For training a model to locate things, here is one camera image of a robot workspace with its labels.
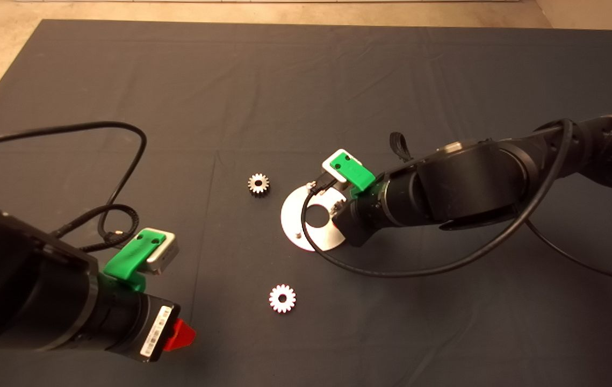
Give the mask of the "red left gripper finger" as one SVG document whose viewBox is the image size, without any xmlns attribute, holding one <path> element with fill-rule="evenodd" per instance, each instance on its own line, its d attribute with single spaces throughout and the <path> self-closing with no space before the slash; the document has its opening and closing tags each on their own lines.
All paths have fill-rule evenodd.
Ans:
<svg viewBox="0 0 612 387">
<path fill-rule="evenodd" d="M 171 331 L 166 337 L 163 351 L 174 351 L 185 346 L 189 346 L 196 338 L 196 331 L 189 326 L 184 320 L 176 318 L 175 323 L 171 326 Z"/>
</svg>

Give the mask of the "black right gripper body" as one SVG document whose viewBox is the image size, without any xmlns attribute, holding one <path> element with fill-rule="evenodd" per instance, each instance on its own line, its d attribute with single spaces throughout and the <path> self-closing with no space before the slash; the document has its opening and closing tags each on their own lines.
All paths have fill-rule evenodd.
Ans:
<svg viewBox="0 0 612 387">
<path fill-rule="evenodd" d="M 340 201 L 333 208 L 333 223 L 349 244 L 362 247 L 387 226 L 387 217 L 376 198 Z"/>
</svg>

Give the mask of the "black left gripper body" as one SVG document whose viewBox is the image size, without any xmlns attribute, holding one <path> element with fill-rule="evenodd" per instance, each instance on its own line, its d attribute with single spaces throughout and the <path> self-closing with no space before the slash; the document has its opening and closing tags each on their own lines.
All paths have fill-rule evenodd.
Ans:
<svg viewBox="0 0 612 387">
<path fill-rule="evenodd" d="M 134 323 L 115 345 L 115 353 L 141 363 L 157 362 L 173 334 L 181 307 L 161 297 L 138 295 L 138 299 Z"/>
</svg>

